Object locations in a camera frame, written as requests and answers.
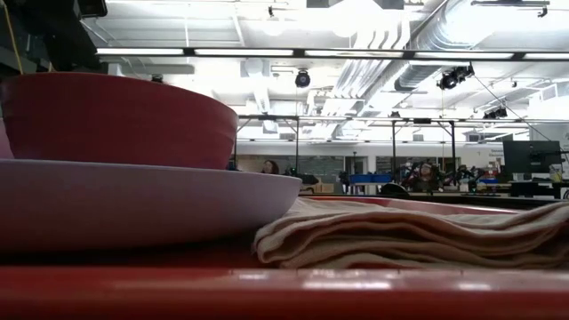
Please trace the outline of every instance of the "security camera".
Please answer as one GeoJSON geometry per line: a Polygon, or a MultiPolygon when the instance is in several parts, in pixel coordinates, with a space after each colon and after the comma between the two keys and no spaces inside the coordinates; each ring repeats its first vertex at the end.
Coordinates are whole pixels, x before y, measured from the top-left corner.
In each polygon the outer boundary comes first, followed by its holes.
{"type": "Polygon", "coordinates": [[[310,85],[310,76],[307,70],[300,70],[299,74],[296,75],[296,80],[294,83],[299,88],[306,88],[310,85]]]}

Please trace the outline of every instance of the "red bowl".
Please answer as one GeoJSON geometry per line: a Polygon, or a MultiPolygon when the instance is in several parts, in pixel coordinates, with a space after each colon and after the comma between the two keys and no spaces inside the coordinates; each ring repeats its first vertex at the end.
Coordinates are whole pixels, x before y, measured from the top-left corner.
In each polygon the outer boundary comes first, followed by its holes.
{"type": "Polygon", "coordinates": [[[235,143],[231,108],[167,84],[52,72],[0,85],[16,159],[224,169],[235,143]]]}

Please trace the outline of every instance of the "metal frame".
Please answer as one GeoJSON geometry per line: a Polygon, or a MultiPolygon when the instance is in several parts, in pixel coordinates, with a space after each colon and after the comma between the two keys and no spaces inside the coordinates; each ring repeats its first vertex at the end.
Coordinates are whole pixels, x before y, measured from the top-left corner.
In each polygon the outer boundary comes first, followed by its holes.
{"type": "Polygon", "coordinates": [[[228,48],[228,47],[113,47],[99,48],[101,57],[195,57],[273,59],[351,59],[487,62],[566,62],[569,52],[419,51],[370,49],[228,48]]]}
{"type": "MultiPolygon", "coordinates": [[[[454,137],[454,129],[456,127],[456,124],[466,124],[466,123],[472,123],[472,124],[496,124],[496,123],[502,123],[502,124],[524,124],[524,123],[533,123],[533,124],[555,124],[555,123],[569,123],[569,120],[532,120],[532,119],[528,119],[528,120],[523,120],[523,119],[513,119],[513,120],[508,120],[508,119],[442,119],[442,118],[389,118],[389,117],[349,117],[349,116],[273,116],[273,115],[241,115],[239,116],[239,119],[245,119],[246,122],[241,125],[237,132],[239,132],[241,129],[243,129],[243,127],[245,127],[246,125],[248,125],[251,120],[255,119],[255,120],[260,120],[260,121],[264,121],[264,120],[272,120],[272,121],[277,121],[277,120],[283,120],[285,123],[287,123],[294,132],[296,132],[296,139],[295,139],[295,143],[296,143],[296,155],[295,155],[295,163],[296,163],[296,169],[297,171],[299,170],[299,132],[300,132],[300,125],[301,125],[301,121],[326,121],[326,122],[332,122],[332,121],[384,121],[384,122],[390,122],[389,126],[392,128],[392,146],[393,146],[393,162],[392,162],[392,172],[396,171],[396,156],[397,156],[397,142],[396,142],[396,135],[398,133],[398,131],[396,131],[396,126],[397,123],[403,122],[402,125],[400,125],[400,127],[405,127],[407,124],[411,123],[411,124],[415,124],[418,126],[440,126],[441,128],[443,128],[443,130],[445,130],[450,136],[451,136],[451,148],[452,148],[452,152],[453,152],[453,173],[456,173],[456,139],[454,137]],[[291,121],[296,121],[296,130],[293,128],[293,126],[288,122],[289,120],[291,121]],[[442,124],[444,123],[448,123],[449,125],[451,125],[451,131],[448,131],[442,124]]],[[[332,142],[331,140],[322,140],[321,142],[332,142]]],[[[347,143],[353,143],[354,141],[352,140],[346,140],[345,142],[347,143]]],[[[236,164],[236,154],[237,154],[237,149],[236,149],[236,145],[237,145],[237,139],[235,142],[235,150],[234,150],[234,162],[236,164]]]]}
{"type": "Polygon", "coordinates": [[[246,119],[247,121],[245,121],[244,124],[240,125],[237,128],[237,132],[236,132],[236,138],[235,138],[235,144],[233,147],[233,163],[234,166],[237,168],[237,142],[238,142],[238,138],[237,138],[237,134],[241,131],[241,129],[245,128],[250,122],[251,120],[255,119],[255,120],[260,120],[260,121],[265,121],[265,120],[271,120],[271,121],[277,121],[277,120],[284,120],[284,122],[286,124],[288,124],[288,126],[291,127],[291,129],[293,129],[293,131],[296,133],[296,154],[294,156],[294,167],[296,168],[296,172],[299,171],[299,132],[301,131],[301,118],[299,116],[272,116],[272,115],[256,115],[256,116],[239,116],[239,119],[246,119]],[[288,122],[288,120],[292,120],[292,121],[296,121],[296,129],[294,129],[294,127],[288,122]]]}

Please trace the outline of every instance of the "beige napkin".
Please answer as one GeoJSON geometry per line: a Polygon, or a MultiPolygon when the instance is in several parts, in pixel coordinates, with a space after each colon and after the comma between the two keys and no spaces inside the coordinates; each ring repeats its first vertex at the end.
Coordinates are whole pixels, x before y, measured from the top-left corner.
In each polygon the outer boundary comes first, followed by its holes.
{"type": "Polygon", "coordinates": [[[567,262],[569,203],[488,215],[299,198],[253,249],[281,268],[553,268],[567,262]]]}

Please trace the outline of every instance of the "blue bin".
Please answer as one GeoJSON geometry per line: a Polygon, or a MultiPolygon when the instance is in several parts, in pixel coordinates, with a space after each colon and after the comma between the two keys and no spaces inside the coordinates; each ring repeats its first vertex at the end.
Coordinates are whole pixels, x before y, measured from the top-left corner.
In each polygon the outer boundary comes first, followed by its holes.
{"type": "Polygon", "coordinates": [[[350,174],[349,183],[370,183],[372,182],[372,174],[350,174]]]}
{"type": "Polygon", "coordinates": [[[391,174],[373,174],[372,182],[378,182],[378,183],[391,182],[391,174]]]}
{"type": "Polygon", "coordinates": [[[498,183],[497,179],[480,179],[481,183],[498,183]]]}

